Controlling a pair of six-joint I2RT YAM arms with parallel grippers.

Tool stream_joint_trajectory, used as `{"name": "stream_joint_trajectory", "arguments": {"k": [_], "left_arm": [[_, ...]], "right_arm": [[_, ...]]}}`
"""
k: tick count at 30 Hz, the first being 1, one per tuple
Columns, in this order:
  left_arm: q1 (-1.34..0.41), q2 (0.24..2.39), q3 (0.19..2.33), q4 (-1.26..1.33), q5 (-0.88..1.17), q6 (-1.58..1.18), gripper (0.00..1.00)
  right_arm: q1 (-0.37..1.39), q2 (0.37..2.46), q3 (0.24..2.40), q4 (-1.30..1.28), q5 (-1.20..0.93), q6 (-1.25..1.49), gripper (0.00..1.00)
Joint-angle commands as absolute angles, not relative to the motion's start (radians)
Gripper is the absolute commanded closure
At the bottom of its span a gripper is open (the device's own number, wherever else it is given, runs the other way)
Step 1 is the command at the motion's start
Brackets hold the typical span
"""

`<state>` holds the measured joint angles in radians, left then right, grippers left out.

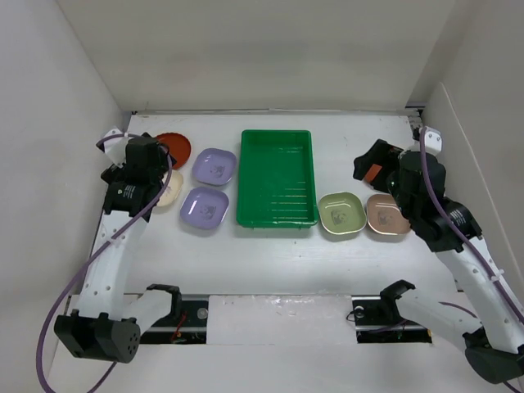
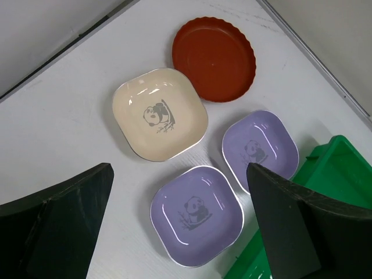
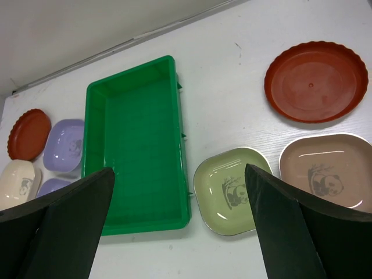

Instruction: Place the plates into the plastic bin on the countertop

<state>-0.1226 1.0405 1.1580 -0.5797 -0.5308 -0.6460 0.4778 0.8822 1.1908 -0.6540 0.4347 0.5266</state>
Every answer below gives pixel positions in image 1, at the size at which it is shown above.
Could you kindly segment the red round plate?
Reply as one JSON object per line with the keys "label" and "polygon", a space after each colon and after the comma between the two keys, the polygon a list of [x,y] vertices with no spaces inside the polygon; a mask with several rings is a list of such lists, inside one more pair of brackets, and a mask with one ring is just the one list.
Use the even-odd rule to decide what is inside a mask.
{"label": "red round plate", "polygon": [[380,174],[382,167],[378,164],[372,164],[364,175],[364,180],[371,184],[373,180]]}
{"label": "red round plate", "polygon": [[173,158],[173,169],[180,169],[187,163],[192,146],[185,136],[181,133],[162,133],[157,135],[156,139],[169,148],[169,153]]}

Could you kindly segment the cream square plate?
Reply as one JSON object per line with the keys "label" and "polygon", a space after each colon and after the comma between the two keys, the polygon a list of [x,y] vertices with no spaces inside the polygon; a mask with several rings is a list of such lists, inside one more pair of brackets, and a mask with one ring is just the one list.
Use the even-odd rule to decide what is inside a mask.
{"label": "cream square plate", "polygon": [[183,176],[177,171],[172,170],[169,181],[167,181],[168,174],[165,174],[162,182],[167,185],[167,188],[157,202],[158,207],[170,206],[178,198],[178,195],[183,186]]}

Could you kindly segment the pink square plate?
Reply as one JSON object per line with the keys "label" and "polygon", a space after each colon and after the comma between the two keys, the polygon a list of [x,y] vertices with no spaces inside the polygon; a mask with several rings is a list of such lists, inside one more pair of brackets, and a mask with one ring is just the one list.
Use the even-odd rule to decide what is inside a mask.
{"label": "pink square plate", "polygon": [[402,236],[411,231],[409,221],[401,214],[392,196],[373,194],[366,203],[368,226],[380,235]]}

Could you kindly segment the purple square plate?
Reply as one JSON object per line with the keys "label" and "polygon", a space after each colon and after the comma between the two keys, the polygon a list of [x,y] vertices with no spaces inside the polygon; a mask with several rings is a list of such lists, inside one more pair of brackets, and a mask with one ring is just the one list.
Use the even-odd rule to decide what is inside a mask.
{"label": "purple square plate", "polygon": [[237,157],[230,151],[206,148],[196,158],[192,167],[193,178],[211,186],[223,186],[233,176]]}
{"label": "purple square plate", "polygon": [[180,209],[181,220],[197,229],[215,230],[224,220],[228,211],[228,196],[209,187],[195,187]]}

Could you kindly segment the green square plate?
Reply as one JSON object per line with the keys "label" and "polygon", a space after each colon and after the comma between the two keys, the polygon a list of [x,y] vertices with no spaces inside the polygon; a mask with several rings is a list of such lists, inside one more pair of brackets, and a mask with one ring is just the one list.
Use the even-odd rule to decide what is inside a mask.
{"label": "green square plate", "polygon": [[318,211],[322,226],[333,235],[357,233],[367,224],[364,206],[351,192],[336,192],[323,196],[318,202]]}

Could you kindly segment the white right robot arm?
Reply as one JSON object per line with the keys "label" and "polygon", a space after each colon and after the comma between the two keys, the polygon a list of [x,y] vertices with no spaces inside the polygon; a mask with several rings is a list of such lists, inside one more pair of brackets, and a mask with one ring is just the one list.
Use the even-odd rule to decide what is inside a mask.
{"label": "white right robot arm", "polygon": [[412,321],[454,344],[491,384],[523,375],[523,305],[490,258],[481,227],[468,208],[445,194],[441,144],[421,138],[407,150],[378,139],[354,160],[353,177],[387,192],[411,229],[452,273],[475,316],[444,305],[411,282],[384,288],[378,312],[387,322]]}

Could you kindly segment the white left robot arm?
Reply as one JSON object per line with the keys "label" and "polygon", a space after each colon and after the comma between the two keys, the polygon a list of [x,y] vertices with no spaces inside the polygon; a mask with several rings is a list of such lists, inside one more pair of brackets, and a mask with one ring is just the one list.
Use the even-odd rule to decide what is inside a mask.
{"label": "white left robot arm", "polygon": [[127,364],[141,336],[159,320],[182,317],[178,287],[151,284],[135,301],[124,298],[129,269],[151,213],[167,188],[174,158],[169,148],[147,133],[108,133],[97,144],[112,161],[102,173],[107,189],[95,251],[76,306],[60,315],[54,332],[76,358]]}

